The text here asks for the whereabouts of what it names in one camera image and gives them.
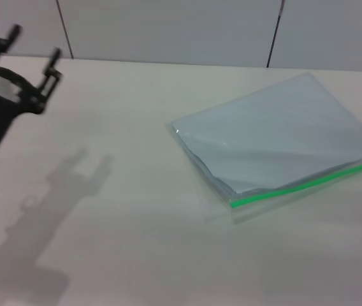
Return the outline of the clear document bag green zipper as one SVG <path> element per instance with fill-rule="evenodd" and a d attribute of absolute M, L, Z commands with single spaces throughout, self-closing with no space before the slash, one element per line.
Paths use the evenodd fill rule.
<path fill-rule="evenodd" d="M 248 221 L 362 173 L 362 117 L 302 73 L 168 121 L 205 221 Z"/>

